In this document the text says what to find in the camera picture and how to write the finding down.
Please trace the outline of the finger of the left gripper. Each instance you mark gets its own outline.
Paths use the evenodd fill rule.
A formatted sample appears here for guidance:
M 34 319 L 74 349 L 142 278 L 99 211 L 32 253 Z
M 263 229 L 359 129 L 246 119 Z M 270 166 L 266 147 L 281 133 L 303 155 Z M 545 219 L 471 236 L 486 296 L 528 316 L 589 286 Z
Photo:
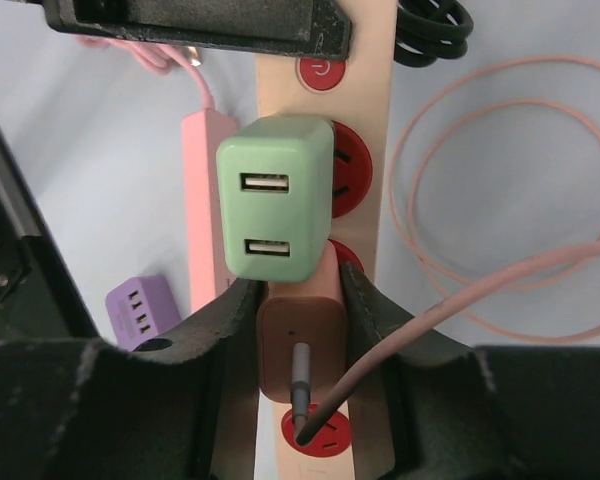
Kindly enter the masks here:
M 335 1 L 50 0 L 47 24 L 62 33 L 345 60 L 352 22 Z

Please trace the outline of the pink power strip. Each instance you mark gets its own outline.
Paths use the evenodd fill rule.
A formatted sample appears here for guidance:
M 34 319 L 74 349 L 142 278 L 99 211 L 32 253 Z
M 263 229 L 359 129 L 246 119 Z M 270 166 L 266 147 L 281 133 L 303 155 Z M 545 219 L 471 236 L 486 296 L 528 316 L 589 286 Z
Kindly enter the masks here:
M 224 293 L 235 279 L 225 261 L 216 153 L 222 141 L 236 132 L 234 119 L 211 108 L 182 121 L 189 289 L 194 312 Z

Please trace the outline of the orange adapter plug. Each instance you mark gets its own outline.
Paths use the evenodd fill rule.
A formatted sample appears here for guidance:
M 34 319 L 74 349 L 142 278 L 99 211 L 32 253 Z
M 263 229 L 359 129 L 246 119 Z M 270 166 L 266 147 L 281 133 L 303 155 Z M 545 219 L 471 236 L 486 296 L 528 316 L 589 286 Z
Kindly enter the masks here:
M 310 398 L 319 403 L 342 377 L 348 320 L 335 247 L 328 242 L 315 272 L 300 283 L 271 282 L 256 319 L 259 384 L 276 403 L 289 403 L 294 351 L 304 350 Z

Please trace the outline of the beige power strip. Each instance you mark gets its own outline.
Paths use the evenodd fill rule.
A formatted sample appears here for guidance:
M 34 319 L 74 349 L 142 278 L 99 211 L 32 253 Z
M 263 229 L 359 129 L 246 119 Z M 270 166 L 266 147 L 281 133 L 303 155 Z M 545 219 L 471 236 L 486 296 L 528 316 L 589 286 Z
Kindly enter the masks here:
M 256 57 L 258 112 L 320 114 L 333 120 L 343 156 L 335 172 L 331 240 L 350 275 L 345 282 L 350 313 L 350 352 L 354 362 L 371 347 L 369 318 L 360 298 L 375 293 L 380 210 L 383 192 L 389 96 L 397 4 L 391 0 L 341 2 L 352 22 L 349 57 L 344 61 L 259 54 Z M 378 479 L 395 466 L 390 371 L 366 377 L 343 409 L 351 445 L 331 458 L 314 458 L 276 440 L 281 479 Z

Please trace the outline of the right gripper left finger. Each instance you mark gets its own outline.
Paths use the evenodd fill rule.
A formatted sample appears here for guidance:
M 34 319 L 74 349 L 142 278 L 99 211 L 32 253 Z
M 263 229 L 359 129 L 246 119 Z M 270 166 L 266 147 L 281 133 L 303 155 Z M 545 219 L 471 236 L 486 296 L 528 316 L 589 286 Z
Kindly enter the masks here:
M 0 479 L 250 479 L 255 314 L 238 280 L 165 337 L 0 341 Z

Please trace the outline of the green adapter plug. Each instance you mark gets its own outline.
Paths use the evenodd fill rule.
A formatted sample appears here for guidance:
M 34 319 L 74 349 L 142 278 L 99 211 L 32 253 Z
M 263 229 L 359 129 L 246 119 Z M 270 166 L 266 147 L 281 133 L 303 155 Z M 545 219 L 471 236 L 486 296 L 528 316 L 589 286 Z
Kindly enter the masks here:
M 261 117 L 221 142 L 223 242 L 236 277 L 313 275 L 331 230 L 334 153 L 333 124 L 313 115 Z

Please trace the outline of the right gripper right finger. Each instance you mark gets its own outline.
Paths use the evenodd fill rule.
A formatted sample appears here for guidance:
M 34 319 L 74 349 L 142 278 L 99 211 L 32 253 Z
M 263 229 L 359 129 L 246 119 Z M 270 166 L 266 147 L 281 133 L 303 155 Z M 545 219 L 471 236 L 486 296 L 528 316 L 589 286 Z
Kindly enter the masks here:
M 348 401 L 358 479 L 600 479 L 600 347 L 429 332 Z

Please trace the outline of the purple power strip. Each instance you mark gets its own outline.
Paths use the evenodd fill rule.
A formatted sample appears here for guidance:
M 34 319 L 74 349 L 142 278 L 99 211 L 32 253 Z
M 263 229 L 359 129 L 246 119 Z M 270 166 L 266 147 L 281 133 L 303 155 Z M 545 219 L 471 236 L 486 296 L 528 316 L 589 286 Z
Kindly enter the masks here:
M 106 295 L 105 305 L 117 345 L 127 351 L 182 320 L 170 285 L 160 274 L 129 278 Z

